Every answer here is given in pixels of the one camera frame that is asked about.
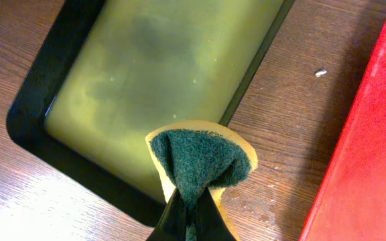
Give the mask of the yellow green sponge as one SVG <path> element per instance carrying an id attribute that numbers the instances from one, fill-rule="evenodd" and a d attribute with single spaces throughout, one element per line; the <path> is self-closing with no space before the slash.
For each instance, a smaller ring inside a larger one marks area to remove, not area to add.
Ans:
<path id="1" fill-rule="evenodd" d="M 217 123 L 188 120 L 149 133 L 145 142 L 168 203 L 178 189 L 187 207 L 186 239 L 197 240 L 194 207 L 202 192 L 210 194 L 231 234 L 239 235 L 222 206 L 227 187 L 246 180 L 258 166 L 253 146 Z"/>

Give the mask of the black tray with soapy water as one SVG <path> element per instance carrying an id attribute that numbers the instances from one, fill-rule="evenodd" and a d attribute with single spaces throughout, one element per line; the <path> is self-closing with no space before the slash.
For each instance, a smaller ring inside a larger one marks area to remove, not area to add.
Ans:
<path id="1" fill-rule="evenodd" d="M 10 139 L 134 220 L 171 193 L 145 137 L 227 125 L 291 1 L 66 1 L 9 112 Z"/>

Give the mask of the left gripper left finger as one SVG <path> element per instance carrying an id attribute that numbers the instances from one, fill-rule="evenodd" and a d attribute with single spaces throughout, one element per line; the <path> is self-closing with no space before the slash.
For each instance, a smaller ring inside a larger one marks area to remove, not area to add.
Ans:
<path id="1" fill-rule="evenodd" d="M 178 189 L 175 189 L 165 210 L 146 241 L 185 241 L 187 207 Z"/>

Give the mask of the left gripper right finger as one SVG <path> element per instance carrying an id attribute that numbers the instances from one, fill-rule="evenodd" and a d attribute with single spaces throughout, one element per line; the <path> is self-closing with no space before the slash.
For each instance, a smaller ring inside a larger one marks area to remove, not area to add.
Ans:
<path id="1" fill-rule="evenodd" d="M 194 207 L 194 226 L 197 241 L 235 241 L 225 224 L 208 188 Z"/>

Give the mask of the red plastic tray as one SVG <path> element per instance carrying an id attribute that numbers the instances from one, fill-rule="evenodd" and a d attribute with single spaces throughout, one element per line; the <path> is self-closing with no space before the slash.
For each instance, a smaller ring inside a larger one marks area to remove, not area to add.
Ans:
<path id="1" fill-rule="evenodd" d="M 302 240 L 386 240 L 386 21 Z"/>

